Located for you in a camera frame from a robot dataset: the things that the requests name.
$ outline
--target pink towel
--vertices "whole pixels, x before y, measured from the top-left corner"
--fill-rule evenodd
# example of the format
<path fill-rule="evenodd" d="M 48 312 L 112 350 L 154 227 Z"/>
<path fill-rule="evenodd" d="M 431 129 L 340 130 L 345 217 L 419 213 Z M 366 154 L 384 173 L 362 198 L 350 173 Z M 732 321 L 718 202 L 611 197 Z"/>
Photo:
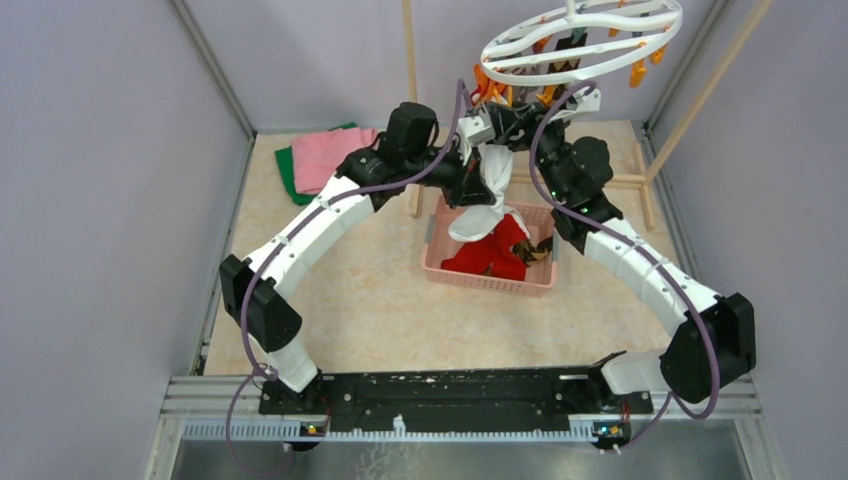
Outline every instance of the pink towel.
<path fill-rule="evenodd" d="M 319 193 L 350 152 L 371 145 L 376 137 L 373 128 L 349 128 L 295 138 L 292 162 L 297 193 Z"/>

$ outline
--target gray wall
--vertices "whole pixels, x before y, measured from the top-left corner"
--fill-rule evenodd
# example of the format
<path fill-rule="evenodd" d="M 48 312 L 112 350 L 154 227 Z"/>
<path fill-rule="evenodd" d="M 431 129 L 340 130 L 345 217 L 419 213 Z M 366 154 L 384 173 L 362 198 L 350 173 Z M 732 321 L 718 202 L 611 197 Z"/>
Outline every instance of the gray wall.
<path fill-rule="evenodd" d="M 736 2 L 660 143 L 751 5 Z M 702 280 L 755 305 L 755 385 L 796 479 L 848 470 L 846 20 L 843 1 L 777 0 L 666 166 Z"/>
<path fill-rule="evenodd" d="M 254 127 L 327 128 L 351 120 L 385 126 L 408 99 L 400 0 L 280 2 L 190 0 Z M 599 79 L 597 119 L 647 120 L 713 0 L 680 0 L 684 27 L 665 60 L 648 65 L 639 89 L 629 70 Z M 492 38 L 561 0 L 412 0 L 418 97 L 448 120 L 456 79 L 474 88 L 472 68 Z M 607 30 L 590 32 L 607 39 Z"/>
<path fill-rule="evenodd" d="M 0 478 L 141 475 L 246 146 L 166 1 L 0 4 Z"/>

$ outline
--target wire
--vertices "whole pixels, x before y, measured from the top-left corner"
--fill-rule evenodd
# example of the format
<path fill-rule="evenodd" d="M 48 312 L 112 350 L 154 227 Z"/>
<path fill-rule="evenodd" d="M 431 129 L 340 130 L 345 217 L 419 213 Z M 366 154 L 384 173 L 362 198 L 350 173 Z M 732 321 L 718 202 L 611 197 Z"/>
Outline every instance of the wire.
<path fill-rule="evenodd" d="M 590 93 L 591 91 L 593 91 L 596 88 L 596 85 L 597 84 L 595 82 L 591 81 L 591 80 L 584 80 L 582 82 L 572 84 L 560 96 L 560 98 L 557 99 L 557 101 L 554 102 L 553 105 L 551 105 L 551 107 L 548 109 L 547 113 L 545 113 L 545 116 L 542 117 L 542 120 L 539 123 L 539 127 L 536 129 L 536 132 L 533 135 L 533 140 L 530 143 L 530 162 L 529 162 L 529 164 L 530 164 L 530 180 L 533 182 L 533 186 L 536 188 L 536 191 L 539 193 L 539 195 L 546 202 L 548 202 L 552 207 L 554 207 L 556 210 L 562 212 L 563 214 L 565 214 L 565 215 L 567 215 L 567 216 L 569 216 L 569 217 L 571 217 L 575 220 L 583 222 L 583 223 L 589 225 L 592 228 L 595 228 L 597 230 L 600 230 L 600 231 L 606 233 L 607 235 L 615 238 L 616 240 L 620 241 L 621 243 L 627 245 L 628 247 L 634 247 L 634 250 L 639 252 L 639 254 L 642 255 L 645 259 L 647 259 L 649 262 L 651 262 L 652 265 L 657 266 L 657 271 L 659 272 L 659 274 L 663 277 L 663 279 L 666 281 L 666 283 L 668 283 L 668 285 L 671 286 L 672 290 L 674 290 L 674 292 L 677 294 L 677 296 L 680 297 L 681 300 L 683 300 L 684 305 L 686 305 L 687 310 L 689 310 L 689 313 L 692 316 L 692 319 L 694 320 L 696 327 L 698 328 L 698 333 L 701 335 L 701 339 L 704 342 L 704 349 L 707 352 L 707 361 L 708 361 L 709 366 L 710 366 L 710 400 L 709 400 L 709 402 L 707 402 L 707 406 L 704 408 L 704 410 L 701 411 L 700 413 L 693 412 L 683 403 L 683 400 L 681 400 L 681 398 L 677 394 L 670 392 L 668 394 L 667 398 L 666 398 L 666 404 L 663 405 L 663 408 L 661 408 L 659 410 L 659 412 L 654 417 L 654 419 L 651 420 L 651 422 L 648 424 L 648 426 L 644 430 L 642 430 L 635 437 L 633 437 L 633 439 L 630 441 L 630 443 L 628 443 L 628 445 L 632 445 L 635 440 L 642 438 L 642 435 L 644 435 L 644 433 L 646 433 L 646 431 L 653 429 L 655 422 L 659 420 L 659 417 L 662 416 L 662 414 L 665 413 L 665 410 L 668 408 L 668 403 L 670 402 L 672 397 L 678 403 L 678 405 L 680 406 L 680 409 L 683 410 L 691 418 L 694 418 L 696 420 L 703 420 L 703 419 L 709 417 L 710 414 L 712 414 L 712 412 L 715 410 L 715 406 L 718 403 L 718 390 L 719 390 L 719 385 L 720 385 L 720 377 L 719 377 L 718 359 L 716 358 L 715 348 L 712 345 L 711 337 L 709 335 L 709 332 L 707 331 L 706 325 L 704 324 L 704 320 L 701 318 L 700 312 L 698 312 L 698 309 L 695 308 L 695 305 L 692 303 L 692 300 L 689 298 L 689 296 L 686 295 L 686 292 L 683 290 L 683 287 L 681 287 L 677 283 L 677 281 L 674 279 L 674 277 L 671 276 L 671 274 L 668 272 L 668 270 L 665 269 L 665 267 L 660 265 L 659 260 L 654 258 L 654 256 L 649 251 L 647 251 L 644 247 L 642 247 L 641 245 L 636 245 L 636 243 L 633 240 L 631 240 L 630 238 L 628 238 L 626 235 L 623 235 L 623 234 L 613 230 L 612 228 L 604 226 L 600 222 L 596 222 L 595 220 L 592 220 L 589 217 L 586 217 L 584 215 L 580 215 L 579 213 L 573 212 L 573 211 L 565 208 L 564 206 L 560 205 L 556 200 L 554 200 L 553 197 L 551 197 L 550 195 L 548 195 L 547 192 L 545 192 L 545 189 L 542 188 L 542 184 L 539 182 L 539 176 L 536 174 L 536 153 L 538 151 L 539 141 L 542 138 L 542 133 L 544 132 L 545 127 L 547 126 L 548 122 L 550 122 L 551 118 L 557 113 L 557 111 L 560 109 L 560 107 L 562 107 L 562 105 L 569 98 L 573 97 L 575 93 L 583 90 L 584 88 L 589 88 L 589 91 L 586 92 L 586 93 Z"/>
<path fill-rule="evenodd" d="M 445 158 L 445 155 L 447 155 L 448 151 L 450 150 L 451 146 L 453 145 L 453 137 L 456 134 L 456 127 L 459 123 L 459 117 L 460 117 L 460 107 L 461 107 L 463 101 L 465 102 L 466 108 L 470 109 L 471 104 L 470 104 L 470 99 L 468 98 L 468 89 L 465 87 L 465 82 L 463 82 L 462 79 L 460 79 L 460 80 L 457 80 L 457 82 L 456 82 L 456 103 L 454 104 L 453 119 L 451 120 L 450 131 L 448 132 L 448 140 L 445 142 L 444 145 L 442 145 L 442 148 L 439 149 L 439 153 L 436 155 L 436 158 L 434 158 L 433 161 L 430 162 L 429 165 L 427 165 L 427 167 L 425 167 L 420 172 L 416 173 L 415 175 L 413 175 L 413 176 L 411 176 L 411 177 L 409 177 L 405 180 L 399 180 L 397 182 L 392 182 L 392 183 L 388 183 L 388 184 L 385 184 L 385 185 L 372 185 L 370 187 L 362 187 L 362 188 L 357 188 L 357 189 L 354 189 L 354 190 L 349 190 L 347 192 L 340 193 L 340 194 L 336 195 L 335 197 L 331 198 L 327 202 L 327 204 L 332 206 L 332 205 L 344 200 L 345 198 L 349 198 L 349 197 L 352 197 L 354 195 L 365 195 L 365 194 L 370 194 L 370 193 L 383 192 L 383 191 L 387 191 L 387 190 L 395 190 L 395 189 L 398 189 L 398 188 L 405 187 L 405 186 L 409 185 L 410 183 L 415 183 L 418 180 L 421 180 L 422 178 L 429 175 L 433 170 L 436 169 L 436 167 L 439 165 L 439 163 L 442 161 L 442 159 Z M 291 229 L 291 231 L 288 234 L 288 240 L 291 241 L 292 239 L 294 239 L 294 237 L 298 233 L 300 233 L 301 231 L 303 231 L 304 228 L 306 228 L 306 226 L 309 224 L 309 222 L 311 222 L 312 220 L 317 218 L 318 215 L 320 215 L 321 212 L 323 212 L 323 211 L 324 211 L 323 208 L 316 208 L 315 210 L 310 212 L 309 215 L 307 215 L 300 223 L 298 223 L 297 225 L 294 226 L 294 228 Z M 238 465 L 239 468 L 241 468 L 245 472 L 247 472 L 251 475 L 257 475 L 257 476 L 277 475 L 279 473 L 282 473 L 282 471 L 285 469 L 285 466 L 284 465 L 280 466 L 279 468 L 276 468 L 276 469 L 269 471 L 269 472 L 259 472 L 259 471 L 256 471 L 256 470 L 252 470 L 249 467 L 247 467 L 246 465 L 244 465 L 241 462 L 241 460 L 236 456 L 235 447 L 233 446 L 233 444 L 230 440 L 230 422 L 232 420 L 233 411 L 235 410 L 236 401 L 238 400 L 239 395 L 244 390 L 245 386 L 247 386 L 247 384 L 254 377 L 261 376 L 265 379 L 265 381 L 274 381 L 274 380 L 277 380 L 279 378 L 279 372 L 274 367 L 272 367 L 270 365 L 266 365 L 265 367 L 263 367 L 262 364 L 260 364 L 256 360 L 256 356 L 253 354 L 253 349 L 250 348 L 250 340 L 248 338 L 248 333 L 247 333 L 247 312 L 249 310 L 248 307 L 250 305 L 250 299 L 253 298 L 253 292 L 256 289 L 256 285 L 262 279 L 262 274 L 265 272 L 265 270 L 268 268 L 268 266 L 271 264 L 271 262 L 273 262 L 274 259 L 277 258 L 277 256 L 283 250 L 284 246 L 285 246 L 285 243 L 280 242 L 279 244 L 277 244 L 277 246 L 274 247 L 273 250 L 271 250 L 271 253 L 268 254 L 268 256 L 265 258 L 265 260 L 262 262 L 262 264 L 259 265 L 259 268 L 254 272 L 253 277 L 250 279 L 250 282 L 247 284 L 247 288 L 244 291 L 244 298 L 242 299 L 241 312 L 239 314 L 239 327 L 241 328 L 241 340 L 242 340 L 242 346 L 244 347 L 244 353 L 247 355 L 247 359 L 250 362 L 250 366 L 253 368 L 253 372 L 251 372 L 247 376 L 247 378 L 244 380 L 244 382 L 242 382 L 241 386 L 236 390 L 235 395 L 233 395 L 233 399 L 230 402 L 230 408 L 227 410 L 227 421 L 226 421 L 226 424 L 225 424 L 225 427 L 224 427 L 226 429 L 227 447 L 230 450 L 230 455 L 232 455 L 233 461 L 235 461 L 236 465 Z"/>

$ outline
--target laundry basket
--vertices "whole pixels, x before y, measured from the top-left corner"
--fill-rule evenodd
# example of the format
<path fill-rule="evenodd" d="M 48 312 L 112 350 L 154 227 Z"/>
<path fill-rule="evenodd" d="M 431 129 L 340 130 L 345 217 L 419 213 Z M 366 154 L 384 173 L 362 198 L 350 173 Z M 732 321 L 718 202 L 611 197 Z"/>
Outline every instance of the laundry basket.
<path fill-rule="evenodd" d="M 554 232 L 554 220 L 551 218 L 551 208 L 513 203 L 509 204 L 509 206 L 515 208 L 521 214 L 527 229 L 530 231 L 531 241 L 534 244 L 552 235 L 555 236 L 551 254 L 545 261 L 528 268 L 527 276 L 523 282 L 442 270 L 442 260 L 452 258 L 459 251 L 459 247 L 462 246 L 460 242 L 450 238 L 448 228 L 454 219 L 462 215 L 462 212 L 465 211 L 464 208 L 451 210 L 443 199 L 439 200 L 436 213 L 430 215 L 430 226 L 427 229 L 424 251 L 421 253 L 421 266 L 424 268 L 427 279 L 431 282 L 515 293 L 531 297 L 541 297 L 550 290 L 556 282 L 557 253 L 559 250 L 559 238 L 556 237 Z"/>

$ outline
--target purple cable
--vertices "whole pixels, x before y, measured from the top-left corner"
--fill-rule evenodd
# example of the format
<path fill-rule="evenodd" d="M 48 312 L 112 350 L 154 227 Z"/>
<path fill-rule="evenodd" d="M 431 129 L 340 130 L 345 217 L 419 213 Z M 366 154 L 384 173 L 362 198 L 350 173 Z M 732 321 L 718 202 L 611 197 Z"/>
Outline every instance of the purple cable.
<path fill-rule="evenodd" d="M 451 120 L 451 127 L 448 131 L 447 141 L 444 145 L 442 145 L 442 148 L 439 149 L 439 153 L 436 155 L 436 158 L 434 158 L 433 161 L 430 162 L 430 164 L 427 165 L 426 168 L 424 168 L 424 170 L 421 170 L 420 172 L 405 180 L 399 180 L 397 182 L 389 183 L 386 185 L 372 185 L 370 187 L 362 187 L 340 193 L 335 197 L 331 198 L 327 202 L 327 205 L 334 205 L 344 200 L 345 198 L 349 198 L 354 195 L 365 195 L 369 193 L 383 192 L 386 190 L 402 188 L 409 185 L 410 183 L 417 182 L 418 180 L 421 180 L 422 178 L 429 175 L 433 170 L 436 169 L 442 159 L 445 158 L 445 155 L 447 155 L 448 151 L 450 151 L 451 145 L 453 144 L 453 136 L 456 134 L 456 127 L 459 124 L 460 105 L 463 99 L 465 100 L 466 108 L 471 108 L 471 100 L 468 95 L 468 89 L 465 87 L 465 82 L 460 79 L 456 82 L 456 103 L 454 104 L 453 119 Z M 291 241 L 292 239 L 294 239 L 294 237 L 298 233 L 300 233 L 304 228 L 306 228 L 309 222 L 314 220 L 323 211 L 324 209 L 316 208 L 315 210 L 310 212 L 309 215 L 306 216 L 306 218 L 304 218 L 300 223 L 298 223 L 294 226 L 294 228 L 291 229 L 288 234 L 288 240 Z M 273 381 L 278 378 L 279 372 L 274 369 L 274 367 L 268 365 L 266 368 L 262 368 L 262 366 L 256 360 L 256 356 L 253 355 L 253 349 L 250 348 L 250 340 L 247 335 L 247 311 L 248 306 L 250 305 L 250 299 L 253 297 L 253 291 L 256 289 L 256 285 L 259 283 L 259 280 L 262 279 L 262 274 L 265 272 L 271 262 L 273 262 L 274 259 L 277 258 L 277 256 L 283 250 L 284 246 L 285 244 L 281 242 L 276 247 L 274 247 L 273 250 L 271 250 L 271 253 L 269 253 L 268 256 L 265 258 L 265 261 L 263 261 L 262 264 L 259 265 L 259 268 L 256 270 L 256 272 L 254 272 L 253 277 L 250 279 L 250 282 L 247 284 L 247 288 L 244 291 L 244 299 L 242 300 L 241 312 L 239 314 L 239 327 L 241 328 L 241 341 L 242 346 L 244 347 L 244 353 L 247 355 L 247 359 L 250 361 L 251 367 L 253 367 L 253 372 L 251 372 L 247 376 L 247 378 L 245 378 L 244 382 L 242 382 L 239 388 L 236 389 L 236 393 L 235 395 L 233 395 L 233 399 L 230 402 L 230 408 L 227 409 L 227 420 L 224 425 L 224 428 L 226 430 L 227 447 L 230 450 L 230 455 L 233 457 L 233 461 L 235 461 L 236 465 L 238 465 L 239 468 L 241 468 L 245 472 L 256 476 L 270 476 L 282 473 L 283 470 L 287 468 L 287 465 L 281 465 L 279 468 L 268 472 L 259 472 L 256 470 L 252 470 L 246 465 L 244 465 L 241 460 L 239 460 L 239 458 L 236 456 L 235 447 L 233 446 L 232 441 L 230 439 L 230 422 L 232 421 L 233 411 L 235 410 L 236 401 L 238 401 L 239 395 L 241 395 L 241 392 L 253 379 L 253 377 L 261 376 L 266 381 Z"/>
<path fill-rule="evenodd" d="M 589 87 L 590 88 L 589 92 L 591 92 L 592 90 L 595 89 L 595 86 L 596 86 L 595 82 L 593 82 L 591 80 L 584 80 L 582 82 L 573 84 L 568 88 L 568 90 L 565 93 L 562 94 L 562 96 L 560 96 L 560 98 L 556 102 L 554 102 L 554 104 L 551 106 L 551 108 L 548 109 L 548 112 L 545 114 L 545 116 L 542 118 L 541 123 L 539 124 L 539 128 L 536 129 L 536 133 L 533 135 L 533 141 L 530 144 L 530 179 L 533 181 L 533 186 L 536 187 L 536 191 L 539 192 L 539 195 L 546 202 L 548 202 L 551 206 L 553 206 L 555 209 L 559 210 L 560 212 L 562 212 L 565 215 L 568 215 L 571 218 L 574 218 L 575 220 L 583 222 L 583 223 L 585 223 L 585 224 L 587 224 L 587 225 L 589 225 L 589 226 L 591 226 L 595 229 L 598 229 L 598 230 L 606 233 L 607 235 L 615 238 L 616 240 L 620 241 L 621 243 L 627 245 L 628 247 L 634 247 L 636 245 L 635 242 L 630 240 L 627 236 L 622 235 L 621 233 L 619 233 L 619 232 L 617 232 L 617 231 L 615 231 L 615 230 L 613 230 L 609 227 L 605 227 L 601 223 L 596 222 L 595 220 L 592 220 L 589 217 L 586 217 L 584 215 L 580 215 L 579 213 L 576 213 L 576 212 L 572 212 L 571 210 L 569 210 L 569 209 L 563 207 L 562 205 L 560 205 L 559 203 L 557 203 L 556 200 L 554 200 L 553 197 L 548 195 L 545 192 L 544 188 L 542 188 L 542 184 L 539 183 L 539 177 L 536 174 L 536 151 L 539 148 L 539 140 L 541 140 L 541 138 L 542 138 L 542 132 L 544 132 L 545 126 L 548 124 L 548 122 L 551 120 L 551 118 L 557 113 L 557 111 L 560 109 L 560 107 L 562 107 L 562 104 L 565 103 L 566 100 L 568 100 L 569 98 L 574 96 L 575 93 L 577 93 L 578 91 L 580 91 L 580 90 L 582 90 L 586 87 Z M 658 265 L 659 264 L 659 260 L 654 258 L 654 256 L 651 255 L 651 253 L 648 252 L 642 246 L 635 246 L 635 250 L 637 252 L 639 252 L 639 254 L 642 255 L 645 259 L 647 259 L 649 262 L 651 262 L 652 265 Z M 696 419 L 696 420 L 703 420 L 703 419 L 709 417 L 710 414 L 713 413 L 713 410 L 715 410 L 716 403 L 718 403 L 718 390 L 719 390 L 719 384 L 720 384 L 720 377 L 719 377 L 718 359 L 716 358 L 715 348 L 712 345 L 712 342 L 710 340 L 710 335 L 707 332 L 707 327 L 704 324 L 704 320 L 701 318 L 701 314 L 695 308 L 695 305 L 692 304 L 692 301 L 689 299 L 689 296 L 686 295 L 686 292 L 683 290 L 683 287 L 681 287 L 677 283 L 677 281 L 674 279 L 674 277 L 672 277 L 671 274 L 668 273 L 668 270 L 666 270 L 662 265 L 657 266 L 657 271 L 663 277 L 663 279 L 671 286 L 672 290 L 674 290 L 674 292 L 677 294 L 677 296 L 680 297 L 681 300 L 683 300 L 684 305 L 686 305 L 686 308 L 689 310 L 689 313 L 692 315 L 692 319 L 695 321 L 695 325 L 698 328 L 698 333 L 700 333 L 701 339 L 703 339 L 703 341 L 704 341 L 704 349 L 707 352 L 707 361 L 710 365 L 710 380 L 711 380 L 711 382 L 710 382 L 710 400 L 709 400 L 709 402 L 707 402 L 707 406 L 704 408 L 704 410 L 702 412 L 695 413 L 692 410 L 690 410 L 689 407 L 687 407 L 683 403 L 683 400 L 681 400 L 680 397 L 677 394 L 670 393 L 669 395 L 673 395 L 675 401 L 677 401 L 677 404 L 680 405 L 680 409 L 683 410 L 684 412 L 686 412 L 686 414 L 689 415 L 691 418 Z M 653 425 L 654 421 L 656 421 L 658 418 L 659 418 L 659 414 L 649 424 L 649 426 L 651 426 L 651 428 L 653 428 L 652 425 Z"/>

